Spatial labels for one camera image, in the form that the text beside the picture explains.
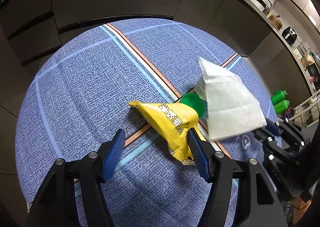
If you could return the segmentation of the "person's right hand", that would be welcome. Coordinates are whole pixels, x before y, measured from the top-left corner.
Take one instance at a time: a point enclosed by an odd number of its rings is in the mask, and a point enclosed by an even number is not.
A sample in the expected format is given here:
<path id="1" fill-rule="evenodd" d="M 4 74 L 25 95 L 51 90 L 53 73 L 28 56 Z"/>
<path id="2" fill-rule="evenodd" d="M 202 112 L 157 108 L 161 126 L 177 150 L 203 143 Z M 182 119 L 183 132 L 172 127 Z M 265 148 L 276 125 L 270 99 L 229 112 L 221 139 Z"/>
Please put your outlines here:
<path id="1" fill-rule="evenodd" d="M 311 199 L 307 202 L 304 202 L 304 200 L 302 200 L 302 198 L 300 197 L 297 197 L 291 201 L 291 204 L 294 207 L 292 225 L 296 225 L 299 222 L 299 220 L 303 217 L 304 213 L 307 211 L 311 203 Z"/>

